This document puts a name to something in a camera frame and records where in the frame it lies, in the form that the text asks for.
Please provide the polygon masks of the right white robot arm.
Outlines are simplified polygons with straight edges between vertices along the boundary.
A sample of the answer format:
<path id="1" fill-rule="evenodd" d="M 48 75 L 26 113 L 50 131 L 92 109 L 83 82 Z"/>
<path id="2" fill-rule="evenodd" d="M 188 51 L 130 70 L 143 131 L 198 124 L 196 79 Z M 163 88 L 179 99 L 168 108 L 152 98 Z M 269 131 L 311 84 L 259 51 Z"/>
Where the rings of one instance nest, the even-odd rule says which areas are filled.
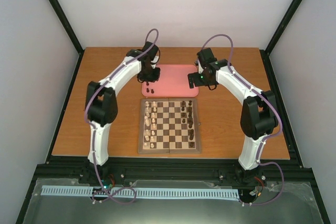
<path id="1" fill-rule="evenodd" d="M 226 60 L 196 61 L 198 71 L 188 75 L 190 88 L 224 86 L 242 105 L 240 127 L 245 138 L 235 165 L 235 179 L 246 185 L 258 173 L 260 158 L 268 137 L 280 123 L 275 95 L 253 86 Z"/>

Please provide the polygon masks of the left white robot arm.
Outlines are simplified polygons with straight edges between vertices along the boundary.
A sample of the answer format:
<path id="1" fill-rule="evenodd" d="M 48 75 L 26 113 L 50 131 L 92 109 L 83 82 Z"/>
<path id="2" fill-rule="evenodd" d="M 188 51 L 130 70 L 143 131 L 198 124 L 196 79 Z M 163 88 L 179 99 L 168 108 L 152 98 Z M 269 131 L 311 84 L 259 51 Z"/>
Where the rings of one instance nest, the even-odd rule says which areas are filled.
<path id="1" fill-rule="evenodd" d="M 156 64 L 159 59 L 157 46 L 150 50 L 132 49 L 107 77 L 88 84 L 85 102 L 85 120 L 91 131 L 88 160 L 96 165 L 90 176 L 97 183 L 104 183 L 109 177 L 109 170 L 103 164 L 109 158 L 110 127 L 118 114 L 117 95 L 134 76 L 140 83 L 158 81 L 161 69 Z"/>

